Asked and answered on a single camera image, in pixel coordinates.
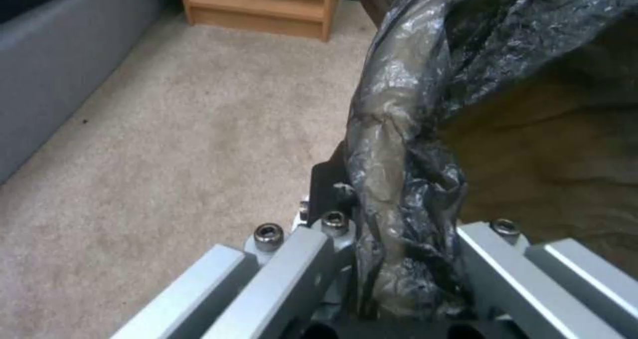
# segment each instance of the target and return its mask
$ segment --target black plastic bag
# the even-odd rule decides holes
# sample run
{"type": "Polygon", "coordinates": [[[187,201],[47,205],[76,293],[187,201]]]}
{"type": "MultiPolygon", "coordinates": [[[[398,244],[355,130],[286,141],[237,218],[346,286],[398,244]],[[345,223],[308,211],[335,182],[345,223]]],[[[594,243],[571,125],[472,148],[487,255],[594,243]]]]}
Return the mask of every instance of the black plastic bag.
{"type": "Polygon", "coordinates": [[[590,43],[637,3],[394,1],[365,60],[346,133],[362,223],[360,316],[432,320],[471,310],[456,238],[467,184],[438,128],[590,43]]]}

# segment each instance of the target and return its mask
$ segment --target sofa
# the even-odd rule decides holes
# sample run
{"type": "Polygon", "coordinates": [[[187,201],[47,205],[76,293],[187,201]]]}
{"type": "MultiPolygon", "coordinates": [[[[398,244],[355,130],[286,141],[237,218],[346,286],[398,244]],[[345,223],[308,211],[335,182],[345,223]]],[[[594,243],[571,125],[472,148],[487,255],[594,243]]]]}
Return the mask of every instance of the sofa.
{"type": "Polygon", "coordinates": [[[5,16],[0,184],[102,84],[169,1],[46,0],[5,16]]]}

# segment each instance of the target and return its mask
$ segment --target hex socket bolt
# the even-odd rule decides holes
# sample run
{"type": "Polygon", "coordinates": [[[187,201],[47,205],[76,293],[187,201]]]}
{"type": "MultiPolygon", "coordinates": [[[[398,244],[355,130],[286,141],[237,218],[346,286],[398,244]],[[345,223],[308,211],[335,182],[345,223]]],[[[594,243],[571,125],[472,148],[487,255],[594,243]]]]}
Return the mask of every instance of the hex socket bolt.
{"type": "Polygon", "coordinates": [[[348,233],[348,218],[337,210],[328,212],[321,217],[321,230],[331,237],[340,237],[348,233]]]}
{"type": "Polygon", "coordinates": [[[253,238],[258,250],[276,251],[283,243],[283,230],[278,224],[264,223],[255,228],[253,238]]]}
{"type": "Polygon", "coordinates": [[[500,235],[508,243],[515,245],[520,235],[519,226],[509,219],[494,219],[489,223],[490,228],[500,235]]]}

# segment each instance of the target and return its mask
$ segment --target carpet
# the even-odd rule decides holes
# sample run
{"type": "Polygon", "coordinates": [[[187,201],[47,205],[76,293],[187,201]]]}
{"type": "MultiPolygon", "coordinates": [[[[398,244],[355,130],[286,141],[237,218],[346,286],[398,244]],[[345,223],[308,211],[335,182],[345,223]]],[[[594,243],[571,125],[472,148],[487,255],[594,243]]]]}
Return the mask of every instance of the carpet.
{"type": "Polygon", "coordinates": [[[0,337],[107,337],[216,243],[290,225],[375,28],[328,44],[167,12],[0,187],[0,337]]]}

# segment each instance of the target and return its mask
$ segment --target metal bar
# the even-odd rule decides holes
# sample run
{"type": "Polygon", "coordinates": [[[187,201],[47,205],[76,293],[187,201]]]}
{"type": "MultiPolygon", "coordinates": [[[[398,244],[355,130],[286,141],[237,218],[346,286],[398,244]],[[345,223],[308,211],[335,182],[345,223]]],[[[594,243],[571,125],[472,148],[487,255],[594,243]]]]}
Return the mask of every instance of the metal bar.
{"type": "Polygon", "coordinates": [[[285,337],[310,319],[335,276],[332,240],[297,228],[203,338],[285,337]]]}
{"type": "Polygon", "coordinates": [[[486,223],[458,228],[477,303],[508,313],[532,338],[621,338],[486,223]]]}
{"type": "Polygon", "coordinates": [[[201,337],[257,271],[254,255],[217,244],[113,338],[201,337]]]}
{"type": "Polygon", "coordinates": [[[638,283],[574,239],[529,247],[526,257],[628,338],[638,338],[638,283]]]}

